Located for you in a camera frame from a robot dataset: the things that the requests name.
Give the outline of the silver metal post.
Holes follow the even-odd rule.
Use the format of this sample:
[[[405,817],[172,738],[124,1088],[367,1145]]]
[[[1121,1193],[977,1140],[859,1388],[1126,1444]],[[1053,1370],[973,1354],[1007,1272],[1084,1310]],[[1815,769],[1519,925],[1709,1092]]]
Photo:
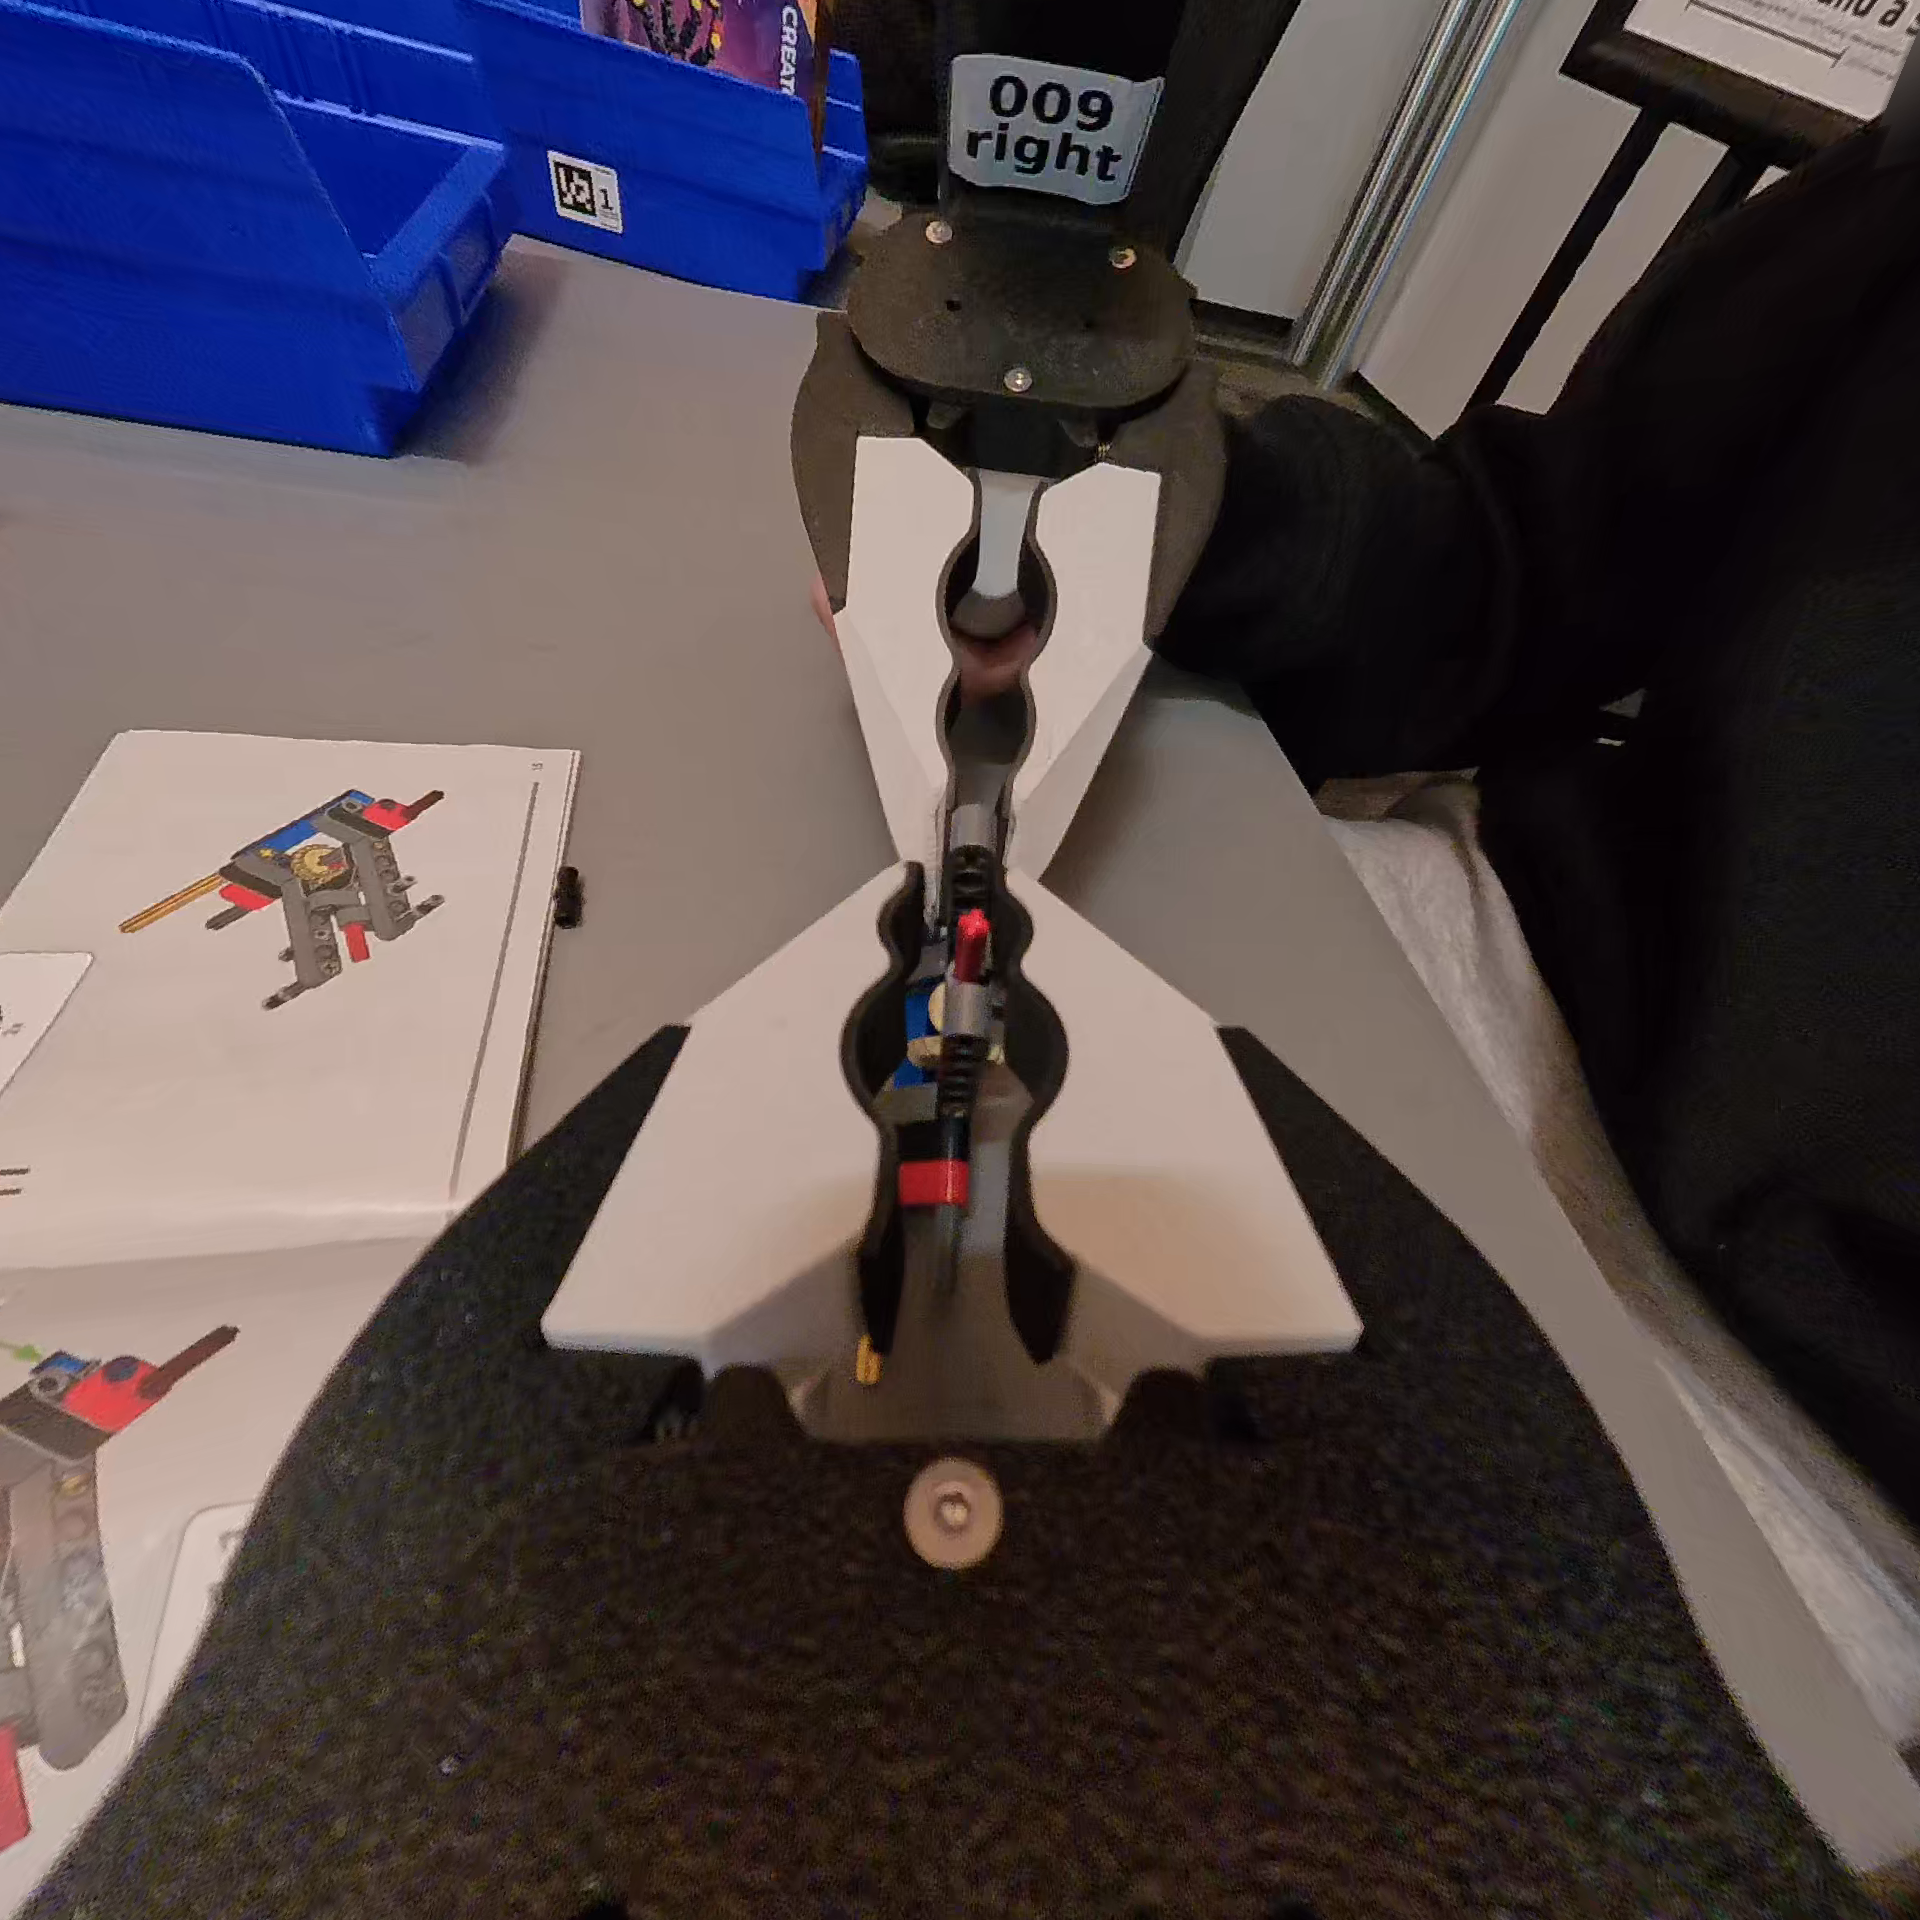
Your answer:
[[[1444,2],[1436,12],[1287,336],[1288,364],[1312,388],[1335,392],[1356,372],[1400,254],[1527,12],[1527,2]]]

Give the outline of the person's black clothing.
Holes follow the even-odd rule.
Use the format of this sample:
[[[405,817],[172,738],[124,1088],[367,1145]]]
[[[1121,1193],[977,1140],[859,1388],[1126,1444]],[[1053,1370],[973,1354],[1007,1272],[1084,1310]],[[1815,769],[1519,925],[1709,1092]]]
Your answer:
[[[1672,1257],[1915,1519],[1915,134],[1699,228],[1539,415],[1502,513],[1491,848]]]

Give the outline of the open lego instruction booklet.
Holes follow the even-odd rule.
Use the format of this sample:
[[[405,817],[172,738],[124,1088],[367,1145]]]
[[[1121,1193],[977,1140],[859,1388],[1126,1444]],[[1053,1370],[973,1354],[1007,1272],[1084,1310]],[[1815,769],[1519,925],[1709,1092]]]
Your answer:
[[[511,1160],[579,768],[125,732],[4,900],[4,1916],[361,1326]]]

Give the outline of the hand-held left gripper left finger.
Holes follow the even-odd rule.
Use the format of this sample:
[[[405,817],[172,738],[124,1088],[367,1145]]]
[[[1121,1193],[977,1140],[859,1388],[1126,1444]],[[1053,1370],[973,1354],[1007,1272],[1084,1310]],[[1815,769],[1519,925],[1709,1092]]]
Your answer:
[[[841,1039],[904,880],[879,870],[696,1010],[543,1310],[549,1346],[705,1375],[853,1367],[879,1140]]]

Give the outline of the black metal stand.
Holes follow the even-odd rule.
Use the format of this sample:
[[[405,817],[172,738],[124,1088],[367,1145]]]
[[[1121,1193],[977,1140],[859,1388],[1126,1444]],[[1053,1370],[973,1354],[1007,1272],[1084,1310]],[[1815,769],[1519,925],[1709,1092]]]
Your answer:
[[[1603,2],[1589,14],[1560,63],[1566,80],[1632,105],[1636,117],[1583,198],[1517,318],[1469,394],[1469,406],[1500,401],[1566,298],[1597,240],[1640,178],[1662,136],[1687,129],[1718,146],[1668,237],[1718,217],[1747,198],[1768,170],[1790,170],[1846,136],[1856,120],[1790,93],[1676,52],[1625,29],[1627,2]]]

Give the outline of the white printed sign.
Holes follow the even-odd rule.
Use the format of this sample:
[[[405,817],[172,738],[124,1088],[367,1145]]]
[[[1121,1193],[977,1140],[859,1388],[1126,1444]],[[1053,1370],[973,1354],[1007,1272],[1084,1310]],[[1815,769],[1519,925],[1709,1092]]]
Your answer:
[[[1915,2],[1636,2],[1622,26],[1804,103],[1870,120],[1917,34]]]

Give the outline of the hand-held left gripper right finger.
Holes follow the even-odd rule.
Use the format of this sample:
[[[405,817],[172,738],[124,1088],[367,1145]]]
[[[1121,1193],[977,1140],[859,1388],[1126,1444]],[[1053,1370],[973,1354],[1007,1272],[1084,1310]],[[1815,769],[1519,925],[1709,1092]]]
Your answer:
[[[1030,877],[1024,976],[1068,1036],[1027,1134],[1038,1220],[1072,1258],[1063,1346],[1036,1365],[992,1244],[992,1401],[1117,1404],[1139,1374],[1349,1353],[1359,1317],[1213,1018]]]

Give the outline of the blue plastic bin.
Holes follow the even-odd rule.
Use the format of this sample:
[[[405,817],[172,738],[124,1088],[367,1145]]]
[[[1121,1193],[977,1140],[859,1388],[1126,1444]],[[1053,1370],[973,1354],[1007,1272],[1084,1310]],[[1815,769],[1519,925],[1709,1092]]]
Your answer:
[[[3,394],[389,456],[513,231],[446,4],[3,4]]]
[[[859,62],[804,103],[583,29],[579,4],[456,7],[507,154],[516,231],[718,289],[797,301],[868,193]]]

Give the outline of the partly built lego chassis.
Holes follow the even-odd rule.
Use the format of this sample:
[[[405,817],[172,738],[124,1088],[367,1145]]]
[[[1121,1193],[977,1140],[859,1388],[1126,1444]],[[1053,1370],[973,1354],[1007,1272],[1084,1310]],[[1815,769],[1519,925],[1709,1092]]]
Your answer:
[[[853,1370],[862,1388],[877,1388],[894,1348],[915,1220],[928,1226],[937,1288],[955,1282],[971,1202],[976,1098],[1004,1005],[992,925],[1004,882],[1000,839],[999,805],[950,808],[932,917],[923,866],[903,863],[875,917],[881,974],[843,1026],[847,1082],[879,1140],[870,1216],[855,1247],[859,1341]],[[928,952],[937,962],[928,996],[944,1004],[928,1031],[931,1105],[900,1117],[881,1096],[894,1089],[897,1066],[910,1064],[907,1012]]]

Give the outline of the purple printed box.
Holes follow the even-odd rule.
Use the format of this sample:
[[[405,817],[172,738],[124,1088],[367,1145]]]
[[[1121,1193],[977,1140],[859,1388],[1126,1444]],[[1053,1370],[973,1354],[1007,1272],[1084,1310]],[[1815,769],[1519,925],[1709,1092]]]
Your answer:
[[[580,2],[583,29],[804,103],[824,141],[833,2]]]

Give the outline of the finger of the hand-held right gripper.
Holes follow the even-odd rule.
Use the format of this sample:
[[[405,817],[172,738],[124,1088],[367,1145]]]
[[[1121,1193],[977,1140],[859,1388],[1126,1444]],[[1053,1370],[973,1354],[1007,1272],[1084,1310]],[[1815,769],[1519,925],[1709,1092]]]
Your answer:
[[[833,628],[886,831],[925,870],[942,860],[950,782],[944,583],[973,529],[973,485],[932,446],[855,442],[847,600]]]
[[[1049,626],[1027,669],[1030,729],[1012,778],[1007,863],[1039,877],[1060,850],[1144,672],[1144,596],[1160,480],[1087,468],[1047,486],[1036,545]]]

